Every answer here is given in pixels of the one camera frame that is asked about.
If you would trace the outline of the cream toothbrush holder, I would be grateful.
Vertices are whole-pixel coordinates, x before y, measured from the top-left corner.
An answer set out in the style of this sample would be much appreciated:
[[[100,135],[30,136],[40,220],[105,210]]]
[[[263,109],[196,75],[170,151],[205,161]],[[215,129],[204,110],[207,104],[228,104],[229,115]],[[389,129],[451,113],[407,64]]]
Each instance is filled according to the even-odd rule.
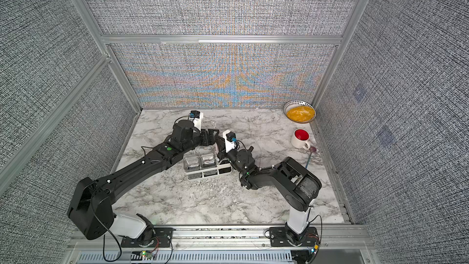
[[[183,171],[190,181],[219,177],[232,173],[228,160],[218,159],[215,153],[189,155],[183,158]]]

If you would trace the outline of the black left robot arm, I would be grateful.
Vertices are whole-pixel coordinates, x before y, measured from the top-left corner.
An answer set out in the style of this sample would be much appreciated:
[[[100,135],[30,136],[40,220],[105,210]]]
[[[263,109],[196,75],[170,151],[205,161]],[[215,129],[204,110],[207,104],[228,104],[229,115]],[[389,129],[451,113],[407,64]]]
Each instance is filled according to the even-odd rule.
[[[168,170],[199,146],[216,144],[219,130],[198,129],[190,120],[173,125],[172,134],[142,158],[108,176],[80,180],[75,188],[67,216],[88,240],[111,230],[112,205],[146,179]]]

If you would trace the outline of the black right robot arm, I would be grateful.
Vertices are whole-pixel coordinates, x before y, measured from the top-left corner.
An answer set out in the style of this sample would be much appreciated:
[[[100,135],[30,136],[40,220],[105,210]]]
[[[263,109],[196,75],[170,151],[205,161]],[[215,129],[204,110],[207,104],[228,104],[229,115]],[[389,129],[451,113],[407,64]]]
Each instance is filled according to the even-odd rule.
[[[311,209],[322,188],[319,178],[289,156],[276,165],[260,168],[252,156],[254,148],[240,149],[238,143],[235,138],[217,137],[218,159],[227,160],[238,171],[242,187],[248,190],[274,187],[279,191],[290,206],[282,238],[293,246],[308,241],[320,245],[321,237],[310,225]]]

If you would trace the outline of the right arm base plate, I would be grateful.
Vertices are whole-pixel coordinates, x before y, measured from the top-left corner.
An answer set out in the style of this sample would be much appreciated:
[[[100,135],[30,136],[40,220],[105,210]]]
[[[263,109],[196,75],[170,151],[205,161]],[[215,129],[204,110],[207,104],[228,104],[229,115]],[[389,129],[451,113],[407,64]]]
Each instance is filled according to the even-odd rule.
[[[320,244],[320,236],[316,227],[307,227],[298,234],[288,226],[270,227],[268,234],[271,246],[275,248],[313,247]]]

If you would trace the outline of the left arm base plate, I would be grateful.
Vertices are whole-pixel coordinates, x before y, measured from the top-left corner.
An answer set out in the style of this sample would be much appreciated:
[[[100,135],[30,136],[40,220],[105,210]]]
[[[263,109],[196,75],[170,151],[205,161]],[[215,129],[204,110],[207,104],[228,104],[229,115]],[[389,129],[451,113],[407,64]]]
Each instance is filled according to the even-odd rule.
[[[122,248],[169,248],[174,229],[171,227],[154,227],[146,229],[137,239],[123,237]]]

